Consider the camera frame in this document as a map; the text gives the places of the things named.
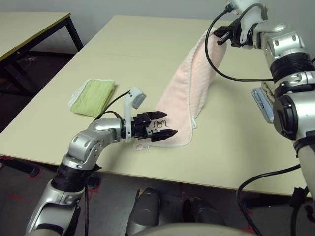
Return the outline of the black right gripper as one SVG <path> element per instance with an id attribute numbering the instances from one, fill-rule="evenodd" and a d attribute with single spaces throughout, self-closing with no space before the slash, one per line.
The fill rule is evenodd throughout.
<path id="1" fill-rule="evenodd" d="M 245 46 L 253 46 L 253 41 L 252 41 L 252 28 L 249 29 L 245 41 L 241 43 L 241 32 L 242 32 L 242 27 L 241 23 L 239 21 L 234 21 L 232 22 L 229 26 L 221 26 L 217 28 L 214 31 L 215 36 L 222 36 L 218 41 L 218 45 L 224 44 L 227 40 L 231 40 L 231 46 L 232 47 L 245 47 Z"/>

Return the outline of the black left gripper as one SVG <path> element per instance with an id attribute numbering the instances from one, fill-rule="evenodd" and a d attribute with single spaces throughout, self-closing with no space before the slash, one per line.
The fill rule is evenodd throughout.
<path id="1" fill-rule="evenodd" d="M 167 114 L 161 111 L 149 112 L 149 115 L 147 113 L 138 114 L 133 117 L 131 122 L 131 136 L 139 140 L 150 138 L 151 142 L 166 140 L 174 136 L 178 132 L 177 130 L 165 129 L 152 133 L 149 129 L 151 120 L 161 119 L 165 116 Z"/>

